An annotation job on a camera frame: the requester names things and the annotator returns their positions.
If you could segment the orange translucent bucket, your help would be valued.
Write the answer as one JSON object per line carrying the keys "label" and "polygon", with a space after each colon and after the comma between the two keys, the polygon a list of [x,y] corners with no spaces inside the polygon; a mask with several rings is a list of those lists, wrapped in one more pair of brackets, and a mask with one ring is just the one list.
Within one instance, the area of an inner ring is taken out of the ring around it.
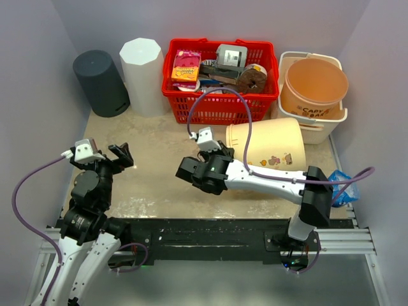
{"label": "orange translucent bucket", "polygon": [[281,118],[230,125],[226,128],[226,146],[234,157],[244,160],[244,148],[252,129],[247,163],[276,170],[305,170],[306,157],[302,132],[296,119]]}

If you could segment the dark blue bucket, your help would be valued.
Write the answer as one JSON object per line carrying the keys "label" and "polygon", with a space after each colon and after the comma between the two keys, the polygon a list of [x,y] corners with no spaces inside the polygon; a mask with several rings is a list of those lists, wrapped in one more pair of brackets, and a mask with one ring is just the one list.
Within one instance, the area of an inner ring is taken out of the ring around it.
{"label": "dark blue bucket", "polygon": [[109,53],[86,51],[74,60],[73,71],[96,115],[116,117],[130,106],[127,89]]}

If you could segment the white octagonal bin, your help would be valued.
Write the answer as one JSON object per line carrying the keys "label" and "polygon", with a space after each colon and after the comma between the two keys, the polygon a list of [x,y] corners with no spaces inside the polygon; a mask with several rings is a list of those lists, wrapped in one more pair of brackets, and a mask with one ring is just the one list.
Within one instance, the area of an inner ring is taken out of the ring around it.
{"label": "white octagonal bin", "polygon": [[126,42],[119,55],[133,111],[142,117],[165,115],[170,106],[161,92],[164,57],[158,43],[137,38]]}

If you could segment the orange printed bucket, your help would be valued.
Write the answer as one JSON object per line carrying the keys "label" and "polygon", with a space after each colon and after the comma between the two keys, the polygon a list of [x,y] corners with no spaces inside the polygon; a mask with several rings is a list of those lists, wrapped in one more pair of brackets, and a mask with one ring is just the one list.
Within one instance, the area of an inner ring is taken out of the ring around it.
{"label": "orange printed bucket", "polygon": [[348,79],[340,68],[324,60],[306,58],[287,69],[280,102],[293,115],[331,120],[337,117],[348,88]]}

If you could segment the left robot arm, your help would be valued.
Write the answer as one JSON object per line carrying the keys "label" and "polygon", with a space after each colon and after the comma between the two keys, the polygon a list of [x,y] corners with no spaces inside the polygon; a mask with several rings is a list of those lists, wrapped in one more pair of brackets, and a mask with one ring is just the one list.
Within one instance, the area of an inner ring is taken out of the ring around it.
{"label": "left robot arm", "polygon": [[92,138],[77,141],[63,157],[81,170],[62,218],[57,254],[33,305],[81,305],[91,282],[121,246],[128,226],[107,218],[113,176],[134,165],[129,145],[110,145],[109,159]]}

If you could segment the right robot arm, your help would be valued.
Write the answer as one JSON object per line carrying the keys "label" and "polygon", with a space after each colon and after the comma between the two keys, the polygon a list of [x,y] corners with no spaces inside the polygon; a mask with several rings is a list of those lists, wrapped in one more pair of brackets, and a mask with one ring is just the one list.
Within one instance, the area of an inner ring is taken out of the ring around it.
{"label": "right robot arm", "polygon": [[306,241],[309,234],[330,225],[333,188],[320,168],[310,166],[306,172],[281,171],[245,166],[234,158],[234,150],[223,142],[208,152],[200,149],[195,157],[184,157],[175,174],[201,191],[220,195],[223,191],[245,190],[271,194],[299,206],[290,219],[286,240]]}

